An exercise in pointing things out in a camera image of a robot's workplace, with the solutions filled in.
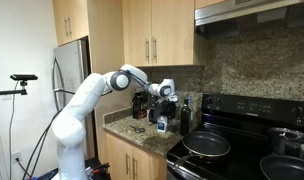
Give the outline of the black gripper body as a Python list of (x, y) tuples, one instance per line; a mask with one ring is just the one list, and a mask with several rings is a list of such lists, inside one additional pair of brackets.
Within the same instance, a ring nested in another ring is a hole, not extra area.
[(158, 117), (160, 115), (174, 117), (176, 112), (176, 103), (169, 101), (168, 99), (159, 98), (153, 108), (153, 116)]

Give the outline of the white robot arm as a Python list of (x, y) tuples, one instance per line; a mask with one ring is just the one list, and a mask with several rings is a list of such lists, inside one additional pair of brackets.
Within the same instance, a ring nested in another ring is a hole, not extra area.
[(85, 166), (83, 142), (86, 130), (82, 121), (93, 111), (102, 96), (112, 91), (123, 91), (129, 86), (147, 91), (162, 100), (178, 101), (173, 79), (165, 78), (160, 84), (151, 83), (144, 71), (129, 64), (104, 75), (91, 73), (53, 121), (58, 173), (51, 180), (90, 179)]

